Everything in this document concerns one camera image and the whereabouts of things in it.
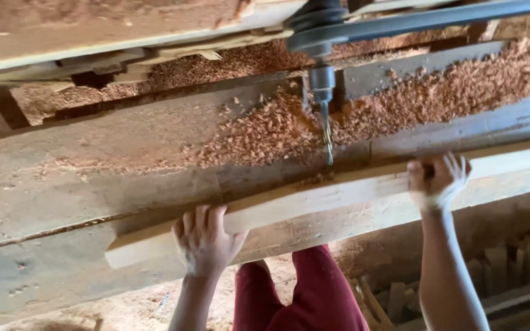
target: forearm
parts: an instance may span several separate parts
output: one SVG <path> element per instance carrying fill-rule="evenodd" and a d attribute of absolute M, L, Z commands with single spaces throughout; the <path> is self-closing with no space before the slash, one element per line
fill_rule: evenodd
<path fill-rule="evenodd" d="M 488 321 L 463 261 L 449 210 L 421 213 L 421 304 L 435 330 L 486 330 Z"/>
<path fill-rule="evenodd" d="M 217 277 L 185 276 L 169 331 L 205 330 Z"/>

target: person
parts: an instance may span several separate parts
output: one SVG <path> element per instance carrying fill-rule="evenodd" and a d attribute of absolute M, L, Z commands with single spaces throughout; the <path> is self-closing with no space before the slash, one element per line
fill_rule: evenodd
<path fill-rule="evenodd" d="M 410 195 L 424 235 L 420 300 L 429 330 L 488 330 L 453 227 L 450 204 L 471 166 L 452 153 L 408 163 Z M 247 233 L 227 234 L 225 206 L 199 206 L 175 223 L 173 234 L 187 262 L 169 330 L 205 330 L 218 278 Z M 280 303 L 263 260 L 236 274 L 233 330 L 369 330 L 328 245 L 292 254 L 298 282 L 292 303 Z"/>

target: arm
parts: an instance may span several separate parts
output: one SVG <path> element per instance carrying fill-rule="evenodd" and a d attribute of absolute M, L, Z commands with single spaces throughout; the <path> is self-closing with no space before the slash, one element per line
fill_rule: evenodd
<path fill-rule="evenodd" d="M 243 246 L 248 232 L 224 230 L 226 206 L 199 206 L 173 225 L 173 235 L 187 263 L 181 295 L 169 331 L 205 330 L 218 279 Z"/>
<path fill-rule="evenodd" d="M 449 205 L 471 166 L 448 153 L 408 164 L 410 194 L 421 210 L 424 245 L 420 297 L 429 330 L 488 330 L 469 277 Z"/>

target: human hand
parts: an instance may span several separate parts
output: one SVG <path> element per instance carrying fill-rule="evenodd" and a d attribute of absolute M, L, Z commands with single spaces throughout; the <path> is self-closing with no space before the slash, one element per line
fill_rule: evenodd
<path fill-rule="evenodd" d="M 226 208 L 198 206 L 173 225 L 188 275 L 219 277 L 243 246 L 248 231 L 232 235 L 225 232 Z"/>
<path fill-rule="evenodd" d="M 449 152 L 408 162 L 410 195 L 421 211 L 445 210 L 464 188 L 472 166 Z"/>

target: drilling machine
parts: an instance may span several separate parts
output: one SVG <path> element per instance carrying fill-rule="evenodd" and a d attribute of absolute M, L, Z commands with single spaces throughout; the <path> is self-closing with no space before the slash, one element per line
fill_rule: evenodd
<path fill-rule="evenodd" d="M 294 31 L 287 39 L 287 50 L 306 52 L 314 60 L 314 66 L 308 72 L 310 90 L 320 107 L 328 165 L 333 163 L 328 120 L 328 103 L 332 101 L 335 87 L 335 70 L 328 64 L 333 45 L 526 15 L 530 14 L 530 0 L 482 2 L 357 22 L 345 22 L 347 12 L 339 0 L 309 0 L 287 21 Z"/>

